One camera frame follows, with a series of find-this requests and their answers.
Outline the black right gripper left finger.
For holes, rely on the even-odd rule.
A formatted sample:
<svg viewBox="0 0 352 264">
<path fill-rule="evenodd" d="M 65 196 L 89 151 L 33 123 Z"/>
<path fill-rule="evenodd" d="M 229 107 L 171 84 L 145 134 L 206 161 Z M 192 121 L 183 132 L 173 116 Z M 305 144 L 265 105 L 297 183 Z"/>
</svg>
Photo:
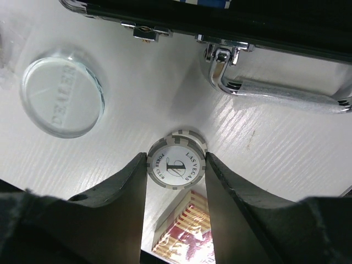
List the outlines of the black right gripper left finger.
<svg viewBox="0 0 352 264">
<path fill-rule="evenodd" d="M 138 263 L 146 154 L 68 200 L 1 181 L 1 263 Z"/>
</svg>

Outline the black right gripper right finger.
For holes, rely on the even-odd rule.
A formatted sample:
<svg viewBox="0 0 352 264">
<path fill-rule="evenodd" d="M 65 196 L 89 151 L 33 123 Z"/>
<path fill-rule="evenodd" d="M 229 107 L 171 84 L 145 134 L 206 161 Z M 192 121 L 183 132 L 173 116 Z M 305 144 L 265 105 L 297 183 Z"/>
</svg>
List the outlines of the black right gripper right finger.
<svg viewBox="0 0 352 264">
<path fill-rule="evenodd" d="M 351 263 L 351 197 L 273 195 L 206 155 L 217 263 Z"/>
</svg>

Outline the red card deck box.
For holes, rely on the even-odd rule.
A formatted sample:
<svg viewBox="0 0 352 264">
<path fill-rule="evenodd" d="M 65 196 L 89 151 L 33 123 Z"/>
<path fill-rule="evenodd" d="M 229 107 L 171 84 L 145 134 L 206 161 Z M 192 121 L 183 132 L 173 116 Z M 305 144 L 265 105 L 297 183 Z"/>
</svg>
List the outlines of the red card deck box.
<svg viewBox="0 0 352 264">
<path fill-rule="evenodd" d="M 190 190 L 156 229 L 152 252 L 171 263 L 215 263 L 208 200 Z"/>
</svg>

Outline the grey poker chip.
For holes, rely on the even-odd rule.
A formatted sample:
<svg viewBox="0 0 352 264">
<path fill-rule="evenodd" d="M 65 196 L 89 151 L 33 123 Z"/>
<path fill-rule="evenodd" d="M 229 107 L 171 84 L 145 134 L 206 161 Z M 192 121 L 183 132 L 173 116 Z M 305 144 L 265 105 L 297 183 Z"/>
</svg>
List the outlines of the grey poker chip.
<svg viewBox="0 0 352 264">
<path fill-rule="evenodd" d="M 187 129 L 174 131 L 150 148 L 147 172 L 163 188 L 190 188 L 205 174 L 207 150 L 205 139 L 197 132 Z"/>
</svg>

